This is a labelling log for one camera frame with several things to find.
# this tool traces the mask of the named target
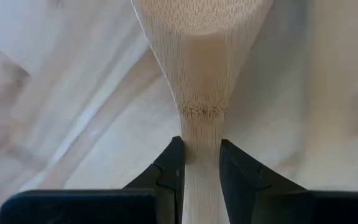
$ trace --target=bamboo spoon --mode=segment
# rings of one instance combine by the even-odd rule
[[[183,222],[217,223],[224,115],[272,0],[132,3],[180,115],[186,144]]]

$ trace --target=wooden spoon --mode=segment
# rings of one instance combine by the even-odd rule
[[[180,115],[186,144],[183,222],[217,223],[224,115],[272,0],[132,3]]]

